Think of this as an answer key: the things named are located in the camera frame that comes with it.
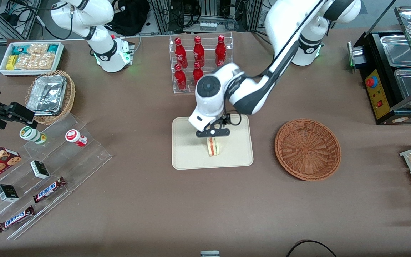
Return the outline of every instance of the brown tablecloth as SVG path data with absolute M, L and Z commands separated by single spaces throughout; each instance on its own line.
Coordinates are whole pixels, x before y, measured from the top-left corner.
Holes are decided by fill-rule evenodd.
M 362 31 L 332 30 L 312 65 L 287 69 L 249 117 L 251 166 L 187 171 L 171 165 L 172 121 L 189 116 L 196 101 L 173 94 L 169 37 L 143 38 L 134 65 L 115 74 L 96 65 L 85 41 L 65 41 L 62 70 L 77 87 L 72 112 L 114 158 L 19 239 L 0 234 L 0 256 L 217 249 L 223 257 L 279 257 L 300 239 L 342 257 L 411 256 L 411 177 L 398 155 L 411 148 L 411 125 L 375 125 L 359 74 L 346 69 L 346 43 Z M 271 62 L 270 46 L 253 34 L 234 33 L 234 42 L 234 60 L 248 74 Z M 0 101 L 24 102 L 32 80 L 2 75 Z M 276 159 L 276 132 L 301 117 L 322 122 L 341 143 L 340 168 L 327 180 L 300 181 Z M 20 128 L 0 130 L 0 146 L 26 143 Z M 303 245 L 292 256 L 327 255 Z

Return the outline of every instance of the red button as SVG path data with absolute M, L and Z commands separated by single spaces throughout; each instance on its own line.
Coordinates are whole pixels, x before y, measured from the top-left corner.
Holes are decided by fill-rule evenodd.
M 375 80 L 373 78 L 368 78 L 366 80 L 366 86 L 372 87 L 375 84 Z

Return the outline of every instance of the wicker basket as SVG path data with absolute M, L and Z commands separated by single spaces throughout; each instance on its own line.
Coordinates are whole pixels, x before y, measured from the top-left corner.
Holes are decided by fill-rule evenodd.
M 280 164 L 293 176 L 318 181 L 331 176 L 339 167 L 339 142 L 325 125 L 310 119 L 284 124 L 275 138 Z
M 54 76 L 54 75 L 62 75 L 67 79 L 67 86 L 66 86 L 66 93 L 64 94 L 64 100 L 62 104 L 62 111 L 57 116 L 34 116 L 34 120 L 45 125 L 50 125 L 56 120 L 60 119 L 60 117 L 68 114 L 72 106 L 74 104 L 74 97 L 75 97 L 75 85 L 74 81 L 72 81 L 71 77 L 64 71 L 56 70 L 54 72 L 49 72 L 42 74 L 43 77 Z M 25 105 L 28 104 L 28 100 L 31 96 L 31 90 L 33 89 L 34 81 L 31 83 L 30 89 L 28 89 L 28 94 L 25 97 Z

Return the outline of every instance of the red bottle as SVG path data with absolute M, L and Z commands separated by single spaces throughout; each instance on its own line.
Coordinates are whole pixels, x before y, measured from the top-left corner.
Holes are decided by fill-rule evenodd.
M 198 62 L 201 67 L 204 67 L 206 64 L 206 57 L 204 56 L 204 47 L 202 46 L 201 43 L 201 37 L 200 36 L 195 36 L 194 37 L 194 61 Z
M 174 73 L 174 77 L 176 77 L 176 83 L 178 90 L 183 91 L 186 89 L 186 77 L 185 73 L 182 71 L 182 67 L 180 64 L 174 65 L 174 69 L 176 69 L 176 72 Z
M 188 61 L 186 60 L 186 51 L 182 45 L 182 41 L 180 38 L 176 38 L 174 42 L 176 43 L 177 63 L 179 63 L 184 69 L 186 69 L 186 67 L 188 67 Z
M 198 83 L 198 80 L 204 76 L 204 72 L 201 69 L 201 65 L 198 62 L 194 63 L 194 70 L 193 70 L 193 78 L 194 78 L 194 85 Z
M 215 48 L 215 64 L 217 67 L 223 65 L 226 61 L 225 36 L 218 36 L 218 44 Z

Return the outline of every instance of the aluminum foil container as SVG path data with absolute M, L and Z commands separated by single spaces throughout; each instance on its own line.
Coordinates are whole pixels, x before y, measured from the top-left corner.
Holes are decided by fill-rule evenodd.
M 26 107 L 36 116 L 57 116 L 61 113 L 67 79 L 61 75 L 39 77 L 34 81 Z

